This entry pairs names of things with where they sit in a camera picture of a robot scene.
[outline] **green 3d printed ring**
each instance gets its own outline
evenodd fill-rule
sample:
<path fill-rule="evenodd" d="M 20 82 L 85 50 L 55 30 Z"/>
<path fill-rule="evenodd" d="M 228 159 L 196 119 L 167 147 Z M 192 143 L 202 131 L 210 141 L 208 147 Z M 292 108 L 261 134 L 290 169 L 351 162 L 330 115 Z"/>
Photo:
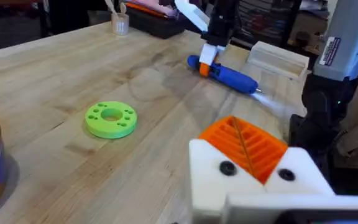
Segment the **green 3d printed ring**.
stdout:
<path fill-rule="evenodd" d="M 117 139 L 135 130 L 135 110 L 121 102 L 101 102 L 93 105 L 85 115 L 87 130 L 97 137 Z"/>

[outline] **wooden table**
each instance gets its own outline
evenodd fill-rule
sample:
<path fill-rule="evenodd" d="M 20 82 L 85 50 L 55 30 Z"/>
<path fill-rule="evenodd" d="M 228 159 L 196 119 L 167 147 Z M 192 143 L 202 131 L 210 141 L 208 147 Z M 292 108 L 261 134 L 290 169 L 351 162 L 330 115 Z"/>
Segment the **wooden table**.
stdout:
<path fill-rule="evenodd" d="M 192 32 L 121 37 L 101 24 L 0 50 L 11 155 L 0 223 L 187 223 L 190 139 L 229 114 L 283 139 L 289 116 L 303 112 L 303 84 L 245 66 L 247 51 L 229 46 L 220 62 L 259 81 L 265 97 L 239 94 L 188 68 L 203 42 Z M 90 135 L 85 111 L 99 101 L 135 108 L 136 130 L 118 140 Z"/>

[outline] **butcher block countertop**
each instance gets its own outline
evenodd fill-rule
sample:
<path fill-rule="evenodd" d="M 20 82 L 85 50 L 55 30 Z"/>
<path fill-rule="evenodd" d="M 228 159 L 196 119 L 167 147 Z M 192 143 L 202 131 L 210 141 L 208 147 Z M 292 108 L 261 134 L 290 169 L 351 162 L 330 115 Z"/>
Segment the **butcher block countertop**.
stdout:
<path fill-rule="evenodd" d="M 188 223 L 188 143 L 233 114 L 275 136 L 304 112 L 302 82 L 245 65 L 228 46 L 219 62 L 250 75 L 265 93 L 246 96 L 201 78 L 186 64 L 204 40 L 167 40 L 109 24 L 0 50 L 0 120 L 9 180 L 0 224 Z M 100 139 L 86 110 L 121 101 L 137 113 L 127 137 Z"/>

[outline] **black screw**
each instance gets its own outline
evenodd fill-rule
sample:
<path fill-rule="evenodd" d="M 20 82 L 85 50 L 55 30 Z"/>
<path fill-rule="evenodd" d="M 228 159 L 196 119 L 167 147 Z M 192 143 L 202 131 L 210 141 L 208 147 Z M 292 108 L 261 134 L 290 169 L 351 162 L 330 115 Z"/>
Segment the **black screw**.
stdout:
<path fill-rule="evenodd" d="M 295 174 L 292 171 L 290 171 L 289 169 L 280 169 L 278 171 L 278 175 L 287 181 L 295 180 Z"/>
<path fill-rule="evenodd" d="M 237 168 L 230 161 L 221 162 L 221 165 L 219 166 L 219 170 L 222 172 L 222 174 L 228 175 L 228 176 L 232 176 L 237 173 Z"/>

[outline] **dark floor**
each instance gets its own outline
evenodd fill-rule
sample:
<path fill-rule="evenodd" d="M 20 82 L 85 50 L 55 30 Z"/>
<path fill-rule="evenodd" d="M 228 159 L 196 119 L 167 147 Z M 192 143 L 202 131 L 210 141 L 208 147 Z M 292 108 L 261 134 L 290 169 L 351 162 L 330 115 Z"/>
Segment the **dark floor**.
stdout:
<path fill-rule="evenodd" d="M 40 38 L 36 15 L 0 7 L 0 49 Z"/>

